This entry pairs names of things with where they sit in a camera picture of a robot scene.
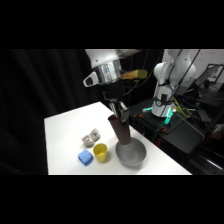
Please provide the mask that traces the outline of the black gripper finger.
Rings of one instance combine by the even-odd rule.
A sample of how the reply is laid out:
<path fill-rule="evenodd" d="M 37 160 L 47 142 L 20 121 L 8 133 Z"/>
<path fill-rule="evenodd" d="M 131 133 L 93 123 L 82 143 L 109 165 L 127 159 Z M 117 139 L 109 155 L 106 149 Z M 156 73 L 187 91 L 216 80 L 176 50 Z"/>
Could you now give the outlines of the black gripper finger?
<path fill-rule="evenodd" d="M 117 117 L 117 118 L 120 118 L 120 112 L 119 112 L 119 105 L 117 103 L 117 100 L 116 99 L 113 99 L 111 101 L 111 104 L 112 104 L 112 111 L 114 113 L 114 115 Z"/>
<path fill-rule="evenodd" d="M 130 115 L 130 108 L 127 107 L 122 101 L 119 102 L 120 120 L 126 122 Z"/>

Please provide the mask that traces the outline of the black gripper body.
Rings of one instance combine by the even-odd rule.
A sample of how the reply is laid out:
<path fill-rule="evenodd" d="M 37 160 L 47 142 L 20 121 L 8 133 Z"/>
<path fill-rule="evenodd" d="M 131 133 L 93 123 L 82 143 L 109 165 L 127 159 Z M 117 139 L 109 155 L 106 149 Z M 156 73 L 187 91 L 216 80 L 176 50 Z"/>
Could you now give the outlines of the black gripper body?
<path fill-rule="evenodd" d="M 124 94 L 124 87 L 121 81 L 103 85 L 101 87 L 101 90 L 106 100 L 113 100 L 113 99 L 121 100 Z"/>

